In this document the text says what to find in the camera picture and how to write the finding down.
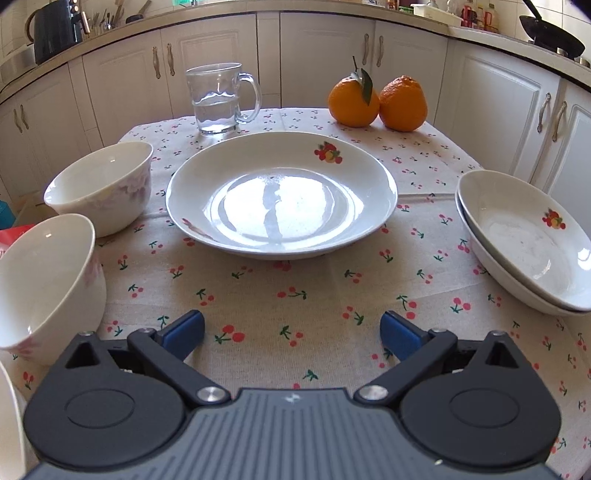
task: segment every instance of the blue object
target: blue object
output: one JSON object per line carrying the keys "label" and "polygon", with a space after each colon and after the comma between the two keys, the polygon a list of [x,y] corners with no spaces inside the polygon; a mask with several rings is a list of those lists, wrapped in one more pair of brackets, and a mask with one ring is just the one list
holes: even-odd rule
{"label": "blue object", "polygon": [[379,335],[382,344],[400,361],[406,360],[430,340],[427,332],[392,310],[382,315]]}
{"label": "blue object", "polygon": [[156,334],[155,340],[179,360],[185,360],[203,341],[205,318],[199,310],[191,310]]}
{"label": "blue object", "polygon": [[6,230],[14,225],[16,218],[6,202],[0,200],[0,230]]}

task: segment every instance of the kitchen counter edge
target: kitchen counter edge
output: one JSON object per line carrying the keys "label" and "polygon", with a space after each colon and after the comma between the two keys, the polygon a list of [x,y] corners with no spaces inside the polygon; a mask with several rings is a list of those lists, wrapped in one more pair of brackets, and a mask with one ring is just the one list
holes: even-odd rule
{"label": "kitchen counter edge", "polygon": [[178,9],[173,12],[155,15],[121,26],[106,34],[91,38],[69,48],[5,86],[0,93],[0,103],[9,99],[12,95],[52,70],[93,50],[117,41],[151,30],[194,20],[271,11],[349,15],[419,28],[438,35],[468,41],[520,57],[554,71],[591,92],[591,70],[556,53],[503,35],[470,28],[450,27],[423,17],[391,11],[373,5],[351,3],[342,0],[204,0],[203,3],[205,4],[194,8]]}

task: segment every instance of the table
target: table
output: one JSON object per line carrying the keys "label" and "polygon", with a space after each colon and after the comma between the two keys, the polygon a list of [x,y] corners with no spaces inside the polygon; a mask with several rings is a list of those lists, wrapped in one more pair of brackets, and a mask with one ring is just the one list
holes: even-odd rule
{"label": "table", "polygon": [[[233,394],[243,386],[353,392],[397,361],[379,341],[384,310],[464,339],[506,330],[563,415],[548,464],[563,478],[581,477],[591,465],[589,320],[531,310],[470,252],[453,193],[459,176],[479,165],[429,124],[410,134],[388,131],[379,119],[352,129],[322,109],[261,110],[235,135],[271,130],[320,133],[373,154],[398,184],[394,215],[368,238],[309,260],[268,262],[218,251],[174,226],[164,196],[177,168],[220,140],[199,137],[193,117],[135,127],[122,141],[154,146],[152,196],[130,227],[97,241],[107,282],[100,337],[160,329],[200,309],[206,337],[187,361]],[[11,355],[1,359],[30,396],[44,370]]]}

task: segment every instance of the orange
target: orange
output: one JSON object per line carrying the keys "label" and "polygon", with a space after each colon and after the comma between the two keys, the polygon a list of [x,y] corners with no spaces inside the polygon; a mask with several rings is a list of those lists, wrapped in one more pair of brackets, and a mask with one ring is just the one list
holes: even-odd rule
{"label": "orange", "polygon": [[347,127],[367,127],[379,112],[379,99],[375,90],[368,105],[363,99],[361,85],[352,77],[342,79],[334,86],[328,103],[332,117]]}
{"label": "orange", "polygon": [[412,132],[427,119],[427,101],[416,80],[403,75],[387,84],[379,94],[379,117],[399,132]]}

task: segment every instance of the kettle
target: kettle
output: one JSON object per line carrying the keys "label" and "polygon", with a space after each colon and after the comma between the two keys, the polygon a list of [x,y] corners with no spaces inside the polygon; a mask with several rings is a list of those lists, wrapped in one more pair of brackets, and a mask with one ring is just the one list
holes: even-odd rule
{"label": "kettle", "polygon": [[[34,41],[35,63],[40,65],[82,41],[82,31],[90,33],[88,20],[80,12],[80,0],[55,0],[35,10],[25,23],[25,32]],[[35,18],[34,36],[31,21]]]}

